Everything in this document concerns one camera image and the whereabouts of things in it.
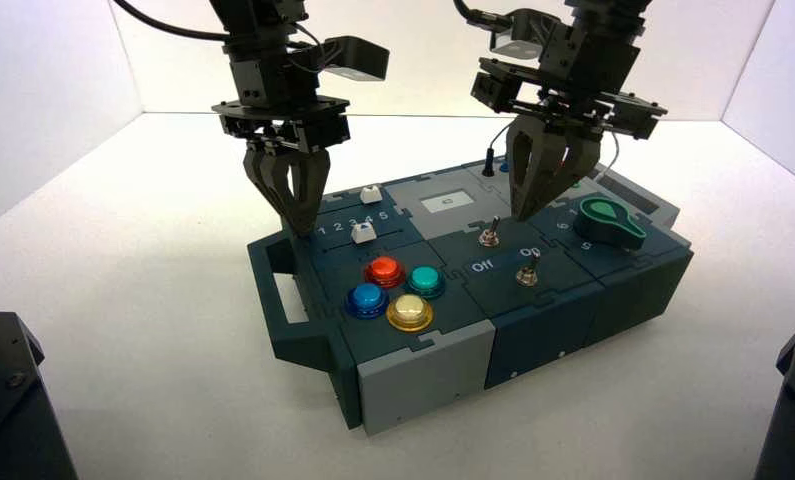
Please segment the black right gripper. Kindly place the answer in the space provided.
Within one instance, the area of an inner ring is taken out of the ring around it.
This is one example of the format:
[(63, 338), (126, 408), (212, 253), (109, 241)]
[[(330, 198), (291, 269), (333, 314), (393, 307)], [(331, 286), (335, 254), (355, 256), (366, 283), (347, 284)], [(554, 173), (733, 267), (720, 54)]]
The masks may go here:
[(599, 160), (600, 138), (547, 133), (544, 122), (647, 139), (668, 113), (622, 90), (639, 53), (623, 40), (572, 26), (530, 26), (493, 33), (491, 51), (537, 62), (533, 67), (481, 58), (471, 89), (491, 110), (519, 114), (506, 134), (511, 212), (519, 221), (559, 197)]

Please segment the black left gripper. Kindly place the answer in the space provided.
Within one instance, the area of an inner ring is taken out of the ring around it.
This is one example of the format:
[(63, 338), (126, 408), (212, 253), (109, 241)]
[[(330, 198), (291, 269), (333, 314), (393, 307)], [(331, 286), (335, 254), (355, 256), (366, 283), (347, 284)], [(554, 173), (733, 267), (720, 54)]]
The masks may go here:
[(324, 150), (349, 139), (349, 102), (319, 95), (317, 74), (288, 55), (230, 63), (238, 93), (212, 107), (224, 132), (294, 150), (248, 146), (245, 172), (298, 235), (314, 229), (331, 162)]

